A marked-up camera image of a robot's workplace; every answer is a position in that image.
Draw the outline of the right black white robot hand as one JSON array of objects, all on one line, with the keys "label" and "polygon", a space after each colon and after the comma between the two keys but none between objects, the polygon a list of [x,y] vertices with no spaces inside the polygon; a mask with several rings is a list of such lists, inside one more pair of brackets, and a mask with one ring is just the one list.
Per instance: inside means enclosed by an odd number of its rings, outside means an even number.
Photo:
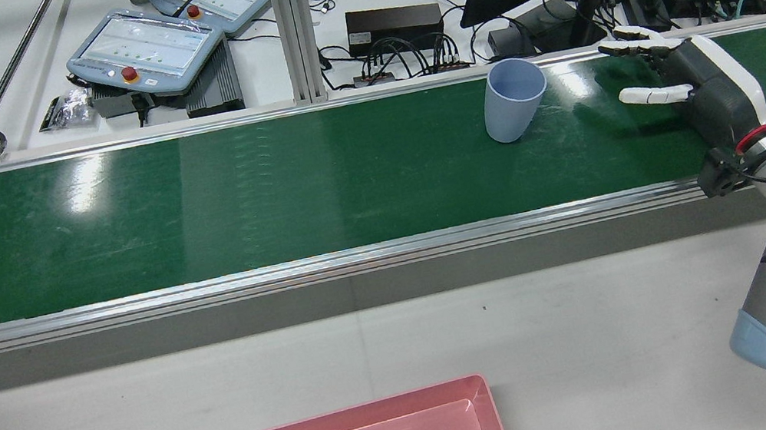
[{"label": "right black white robot hand", "polygon": [[635,25],[616,27],[597,51],[609,56],[640,56],[658,74],[658,88],[619,92],[628,105],[672,106],[706,143],[746,151],[766,135],[763,88],[741,63],[711,38],[665,37]]}]

